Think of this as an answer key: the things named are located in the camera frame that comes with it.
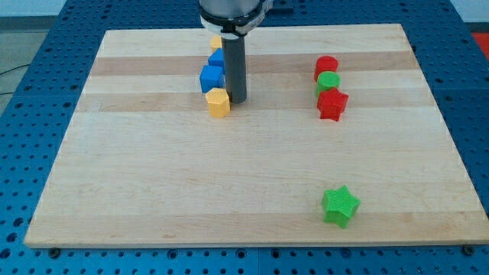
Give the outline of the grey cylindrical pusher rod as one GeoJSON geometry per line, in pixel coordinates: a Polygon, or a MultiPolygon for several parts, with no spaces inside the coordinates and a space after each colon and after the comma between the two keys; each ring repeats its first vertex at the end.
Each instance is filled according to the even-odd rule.
{"type": "Polygon", "coordinates": [[[222,38],[225,65],[225,88],[231,103],[241,104],[247,99],[247,71],[245,38],[222,38]]]}

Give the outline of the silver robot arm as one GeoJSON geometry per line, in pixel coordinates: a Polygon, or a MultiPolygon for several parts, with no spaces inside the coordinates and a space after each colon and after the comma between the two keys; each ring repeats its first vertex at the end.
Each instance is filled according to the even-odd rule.
{"type": "Polygon", "coordinates": [[[261,24],[274,1],[199,0],[198,5],[202,25],[221,38],[230,101],[241,104],[248,97],[245,37],[261,24]]]}

